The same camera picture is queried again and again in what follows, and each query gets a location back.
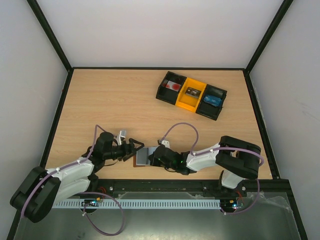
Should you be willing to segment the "brown leather card holder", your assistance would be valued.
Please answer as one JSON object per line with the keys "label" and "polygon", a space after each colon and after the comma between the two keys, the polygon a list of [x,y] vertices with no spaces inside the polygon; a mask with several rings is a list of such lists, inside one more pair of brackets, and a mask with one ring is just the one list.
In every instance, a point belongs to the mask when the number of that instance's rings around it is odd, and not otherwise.
{"label": "brown leather card holder", "polygon": [[150,166],[151,162],[149,156],[154,153],[157,146],[143,147],[142,149],[136,152],[135,157],[133,158],[134,167],[146,167]]}

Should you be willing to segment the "blue credit card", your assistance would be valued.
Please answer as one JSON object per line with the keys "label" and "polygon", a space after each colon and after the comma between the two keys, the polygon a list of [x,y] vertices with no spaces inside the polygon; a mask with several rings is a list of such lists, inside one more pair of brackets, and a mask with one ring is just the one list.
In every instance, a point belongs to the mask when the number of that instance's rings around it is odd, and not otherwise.
{"label": "blue credit card", "polygon": [[203,101],[207,104],[210,104],[214,107],[219,107],[222,103],[222,99],[221,98],[218,98],[216,96],[213,96],[213,95],[205,95],[205,97],[203,98]]}

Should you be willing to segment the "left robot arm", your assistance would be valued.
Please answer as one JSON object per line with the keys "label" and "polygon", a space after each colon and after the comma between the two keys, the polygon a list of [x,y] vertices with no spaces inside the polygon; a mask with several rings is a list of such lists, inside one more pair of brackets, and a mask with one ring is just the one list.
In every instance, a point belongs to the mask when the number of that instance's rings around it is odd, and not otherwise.
{"label": "left robot arm", "polygon": [[126,161],[145,145],[133,138],[124,140],[102,132],[94,138],[87,152],[75,161],[60,167],[33,168],[10,199],[10,205],[33,223],[44,219],[54,205],[95,185],[96,173],[107,160]]}

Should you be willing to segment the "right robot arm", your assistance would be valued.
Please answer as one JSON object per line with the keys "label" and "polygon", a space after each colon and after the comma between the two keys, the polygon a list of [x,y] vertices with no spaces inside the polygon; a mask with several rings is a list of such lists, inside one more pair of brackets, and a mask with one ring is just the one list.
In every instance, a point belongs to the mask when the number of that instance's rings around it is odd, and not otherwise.
{"label": "right robot arm", "polygon": [[219,143],[199,151],[178,153],[160,144],[148,156],[150,165],[189,175],[203,169],[220,166],[224,168],[218,191],[229,196],[243,180],[256,180],[259,168],[264,164],[261,148],[231,136],[222,136]]}

